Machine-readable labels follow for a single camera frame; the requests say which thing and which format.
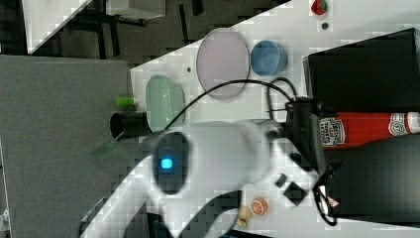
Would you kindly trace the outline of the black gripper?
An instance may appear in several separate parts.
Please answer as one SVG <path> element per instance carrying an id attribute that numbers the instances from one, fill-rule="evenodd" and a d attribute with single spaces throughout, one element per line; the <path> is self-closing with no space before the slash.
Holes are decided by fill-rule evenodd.
<path id="1" fill-rule="evenodd" d="M 297 97 L 286 104 L 286 111 L 286 135 L 297 149 L 290 154 L 291 160 L 305 172 L 314 170 L 323 174 L 326 171 L 326 162 L 318 104 L 313 99 Z"/>

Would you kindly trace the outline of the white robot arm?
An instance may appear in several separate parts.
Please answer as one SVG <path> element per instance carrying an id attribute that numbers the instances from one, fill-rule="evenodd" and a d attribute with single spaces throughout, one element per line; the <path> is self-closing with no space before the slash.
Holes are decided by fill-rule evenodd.
<path id="1" fill-rule="evenodd" d="M 248 184 L 287 208 L 300 205 L 325 171 L 312 99 L 287 117 L 201 122 L 149 135 L 140 160 L 83 221 L 80 238 L 123 238 L 140 208 L 157 207 L 172 238 L 220 238 L 233 228 Z"/>

